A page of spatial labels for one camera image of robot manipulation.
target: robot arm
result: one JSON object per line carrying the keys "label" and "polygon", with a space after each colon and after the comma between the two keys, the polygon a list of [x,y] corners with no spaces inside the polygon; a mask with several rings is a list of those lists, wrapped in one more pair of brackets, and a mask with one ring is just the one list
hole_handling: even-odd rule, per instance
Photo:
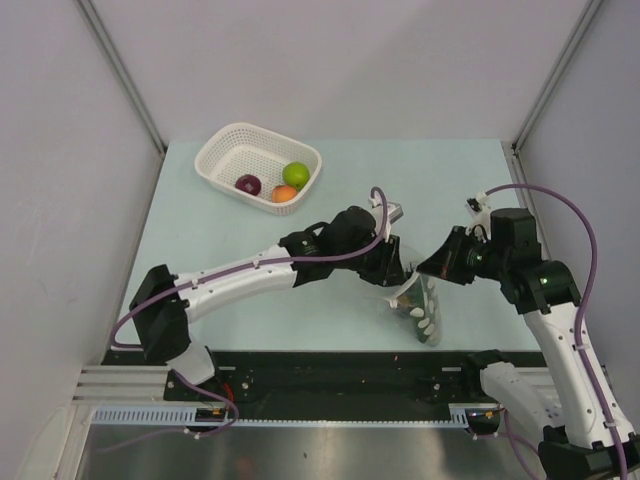
{"label": "robot arm", "polygon": [[[402,208],[387,203],[383,224],[383,205],[374,197],[371,203],[369,211],[350,207],[331,223],[293,232],[263,252],[229,265],[179,274],[171,274],[166,265],[151,269],[131,310],[159,293],[178,291],[133,315],[145,360],[167,364],[189,382],[200,384],[215,375],[216,367],[206,347],[190,337],[189,324],[215,309],[259,293],[323,280],[335,269],[352,270],[374,285],[402,285],[406,273],[400,263],[400,242],[390,234],[391,224],[403,215]],[[349,255],[370,245],[378,234],[384,240],[373,249]]]}
{"label": "robot arm", "polygon": [[[640,439],[615,401],[586,327],[574,332],[581,299],[569,269],[562,262],[542,259],[535,219],[528,210],[492,212],[486,196],[468,203],[475,213],[471,226],[454,227],[444,245],[417,271],[460,285],[476,276],[499,282],[538,341],[561,405],[540,396],[498,352],[483,352],[472,362],[475,387],[539,436],[540,459],[550,479],[612,478],[619,471],[613,425],[606,422],[580,357],[582,350],[613,411],[629,470],[637,468]],[[577,344],[576,333],[582,345]]]}

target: white wall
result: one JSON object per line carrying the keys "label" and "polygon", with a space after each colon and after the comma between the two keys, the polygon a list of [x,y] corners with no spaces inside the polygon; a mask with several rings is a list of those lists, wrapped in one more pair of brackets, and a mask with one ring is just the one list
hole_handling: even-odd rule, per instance
{"label": "white wall", "polygon": [[[640,429],[640,2],[610,0],[525,144],[527,180],[572,198],[592,221],[600,260],[587,322],[620,402]],[[584,229],[566,208],[536,198],[554,257],[581,286]]]}
{"label": "white wall", "polygon": [[104,347],[160,160],[73,2],[2,2],[0,64],[0,477],[11,479]]}
{"label": "white wall", "polygon": [[513,140],[586,0],[95,0],[166,140]]}

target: metal corner frame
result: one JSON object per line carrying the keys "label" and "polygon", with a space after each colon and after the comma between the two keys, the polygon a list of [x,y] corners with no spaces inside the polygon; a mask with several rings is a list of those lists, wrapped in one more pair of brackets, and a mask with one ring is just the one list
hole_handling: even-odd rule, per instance
{"label": "metal corner frame", "polygon": [[167,145],[165,145],[162,140],[158,127],[151,117],[149,109],[142,100],[142,96],[131,78],[131,75],[127,71],[127,68],[122,61],[109,32],[102,22],[98,11],[91,0],[74,0],[74,3],[78,7],[80,15],[85,20],[87,28],[95,39],[96,44],[102,52],[103,57],[109,65],[116,81],[122,88],[122,92],[125,97],[127,97],[129,104],[144,127],[149,140],[158,151],[160,158],[164,160],[167,152]]}
{"label": "metal corner frame", "polygon": [[531,131],[540,120],[546,106],[553,98],[553,95],[564,78],[571,61],[580,49],[580,46],[583,44],[587,33],[590,31],[596,17],[602,11],[605,3],[607,3],[607,0],[589,0],[582,10],[578,22],[569,34],[569,38],[562,48],[560,56],[551,68],[551,73],[545,80],[542,90],[538,94],[533,107],[527,114],[524,123],[518,131],[518,135],[513,142],[513,150],[516,153],[519,153],[522,150],[522,147],[526,143]]}

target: light blue table surface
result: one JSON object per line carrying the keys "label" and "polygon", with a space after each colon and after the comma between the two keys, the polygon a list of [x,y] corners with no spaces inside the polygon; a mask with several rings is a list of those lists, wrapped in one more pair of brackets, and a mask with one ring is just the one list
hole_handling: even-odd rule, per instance
{"label": "light blue table surface", "polygon": [[[400,202],[404,217],[393,232],[424,257],[453,225],[467,225],[465,199],[510,183],[497,140],[322,140],[307,142],[324,166],[302,206],[276,217],[214,190],[194,170],[202,143],[169,146],[135,260],[124,305],[146,272],[166,263],[190,272],[248,257],[286,234],[331,221],[350,205],[367,206],[371,186]],[[492,197],[494,208],[517,206],[515,193]],[[538,350],[523,319],[496,283],[460,287],[438,282],[442,341],[438,350]],[[214,311],[191,326],[213,350],[424,351],[409,320],[376,297],[377,290],[351,272],[288,291],[247,298]],[[120,332],[137,342],[132,322]]]}

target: green lime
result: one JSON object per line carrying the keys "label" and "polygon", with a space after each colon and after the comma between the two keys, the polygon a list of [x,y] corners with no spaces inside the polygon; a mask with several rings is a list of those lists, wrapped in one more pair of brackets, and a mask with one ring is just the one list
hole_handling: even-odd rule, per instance
{"label": "green lime", "polygon": [[284,180],[284,183],[296,190],[302,190],[310,177],[309,169],[304,163],[300,162],[290,163],[284,167],[282,171],[282,180]]}

